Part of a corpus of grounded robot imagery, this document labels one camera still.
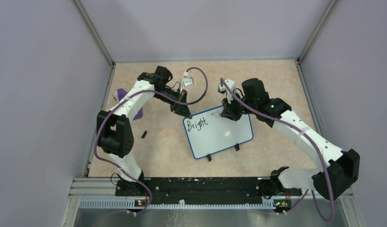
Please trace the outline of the blue framed whiteboard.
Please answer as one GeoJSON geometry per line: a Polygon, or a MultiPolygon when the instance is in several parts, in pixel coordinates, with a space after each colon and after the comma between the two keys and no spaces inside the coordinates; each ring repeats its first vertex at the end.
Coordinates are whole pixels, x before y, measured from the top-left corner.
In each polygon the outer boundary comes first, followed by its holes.
{"type": "Polygon", "coordinates": [[[241,116],[240,120],[212,116],[221,113],[223,106],[217,106],[196,113],[192,119],[184,118],[183,126],[188,143],[195,159],[234,148],[254,138],[253,127],[249,115],[241,116]]]}

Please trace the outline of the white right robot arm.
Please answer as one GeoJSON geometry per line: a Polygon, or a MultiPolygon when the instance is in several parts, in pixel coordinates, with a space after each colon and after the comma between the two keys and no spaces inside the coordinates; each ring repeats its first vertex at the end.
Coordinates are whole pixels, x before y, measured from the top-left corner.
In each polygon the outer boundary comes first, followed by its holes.
{"type": "Polygon", "coordinates": [[[289,138],[315,164],[313,170],[282,167],[272,176],[270,188],[283,195],[288,189],[309,189],[327,200],[336,200],[357,180],[360,155],[344,150],[308,126],[281,98],[270,98],[264,84],[257,78],[241,84],[242,92],[235,92],[235,82],[221,79],[218,92],[222,100],[222,118],[238,121],[245,114],[254,115],[272,129],[289,138]]]}

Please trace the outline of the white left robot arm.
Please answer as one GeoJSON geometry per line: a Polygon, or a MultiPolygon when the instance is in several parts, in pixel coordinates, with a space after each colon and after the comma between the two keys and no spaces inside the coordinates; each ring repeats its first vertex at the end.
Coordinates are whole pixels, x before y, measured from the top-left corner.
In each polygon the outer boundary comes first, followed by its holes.
{"type": "Polygon", "coordinates": [[[109,111],[100,111],[97,115],[97,145],[107,153],[112,162],[120,169],[121,178],[128,181],[126,188],[132,195],[143,193],[145,183],[140,180],[141,168],[132,154],[134,136],[131,122],[152,97],[170,105],[170,111],[191,118],[187,105],[186,90],[172,90],[167,86],[172,73],[157,66],[153,73],[142,73],[127,95],[109,111]]]}

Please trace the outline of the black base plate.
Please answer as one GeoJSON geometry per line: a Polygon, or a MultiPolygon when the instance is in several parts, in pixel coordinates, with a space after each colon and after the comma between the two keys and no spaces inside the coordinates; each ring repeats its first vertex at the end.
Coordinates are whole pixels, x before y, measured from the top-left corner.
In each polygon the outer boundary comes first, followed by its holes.
{"type": "Polygon", "coordinates": [[[301,196],[300,189],[284,189],[280,183],[262,177],[152,177],[143,185],[118,180],[116,196],[147,199],[152,205],[241,205],[260,204],[275,196],[301,196]]]}

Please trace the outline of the aluminium frame rail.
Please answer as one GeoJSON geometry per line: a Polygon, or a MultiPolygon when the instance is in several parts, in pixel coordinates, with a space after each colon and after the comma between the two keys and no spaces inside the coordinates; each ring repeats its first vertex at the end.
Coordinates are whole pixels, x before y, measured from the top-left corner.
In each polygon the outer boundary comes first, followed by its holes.
{"type": "Polygon", "coordinates": [[[117,177],[75,178],[62,220],[64,227],[363,227],[351,189],[334,202],[318,193],[275,196],[272,210],[149,209],[147,199],[116,196],[117,177]],[[134,199],[141,210],[81,209],[82,199],[134,199]]]}

